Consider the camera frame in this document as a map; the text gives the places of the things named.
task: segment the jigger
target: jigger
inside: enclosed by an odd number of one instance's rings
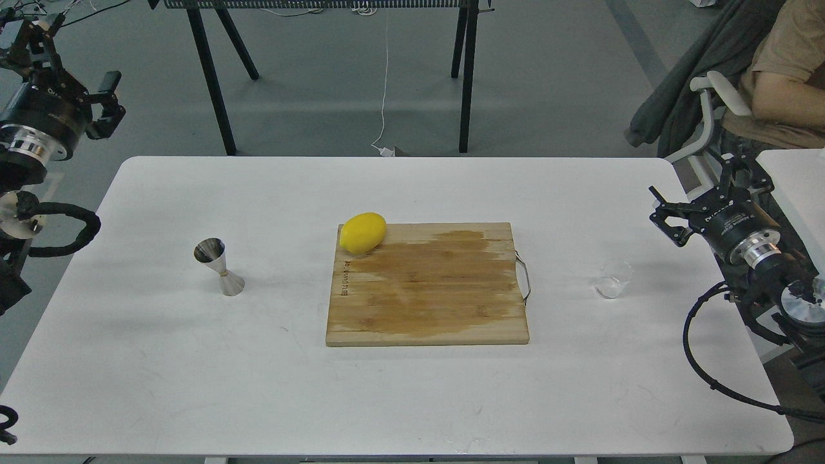
[[[220,276],[220,290],[226,296],[235,296],[243,290],[243,278],[226,268],[226,247],[220,239],[211,238],[195,246],[195,259]]]

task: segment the black table leg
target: black table leg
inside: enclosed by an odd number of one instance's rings
[[[459,68],[461,67],[461,49],[464,48],[464,36],[467,35],[467,9],[465,7],[459,8],[459,25],[455,28],[455,48],[453,49],[453,69],[450,72],[450,77],[453,79],[459,77]]]
[[[212,60],[212,53],[209,50],[209,42],[206,40],[203,18],[200,10],[196,8],[186,9],[189,16],[189,24],[192,27],[192,36],[195,38],[195,47],[198,49],[200,66],[204,69],[206,87],[209,89],[209,96],[212,99],[215,118],[218,120],[220,136],[224,139],[224,148],[227,155],[234,155],[238,152],[235,148],[235,139],[232,136],[232,127],[229,125],[229,116],[226,114],[224,97],[220,93],[218,74],[215,72],[215,62]]]
[[[243,43],[243,40],[241,40],[241,36],[238,33],[238,29],[235,27],[235,23],[232,21],[232,17],[229,16],[229,10],[219,8],[216,9],[215,12],[218,13],[220,22],[224,24],[224,29],[226,29],[226,33],[229,34],[229,39],[232,41],[232,45],[235,46],[235,51],[237,51],[238,56],[241,57],[243,67],[246,68],[247,73],[249,73],[249,78],[253,81],[257,81],[259,77],[257,69],[255,69],[255,64],[252,62],[252,58],[249,56],[247,46]]]
[[[461,97],[461,132],[459,153],[467,153],[469,142],[469,109],[473,99],[473,68],[475,66],[475,36],[479,26],[479,0],[470,0],[467,6],[467,43],[464,49],[464,83]]]

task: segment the white table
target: white table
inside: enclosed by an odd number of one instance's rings
[[[825,151],[768,150],[757,162],[771,176],[776,204],[805,243],[813,265],[825,270]]]
[[[681,329],[720,280],[710,249],[650,221],[661,159],[140,157],[124,163],[0,403],[16,454],[498,457],[770,454],[785,418],[710,390]],[[530,343],[327,348],[337,225],[512,223]],[[219,293],[201,239],[246,277]],[[623,258],[617,300],[592,279]],[[775,403],[735,307],[691,331],[707,370]]]

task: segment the lemon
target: lemon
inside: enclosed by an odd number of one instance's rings
[[[338,244],[352,254],[364,254],[377,247],[387,233],[387,221],[378,213],[361,213],[341,228]]]

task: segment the clear glass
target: clear glass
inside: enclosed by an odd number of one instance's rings
[[[599,295],[609,300],[618,298],[633,279],[633,267],[620,259],[608,259],[599,270],[601,275],[593,287]]]

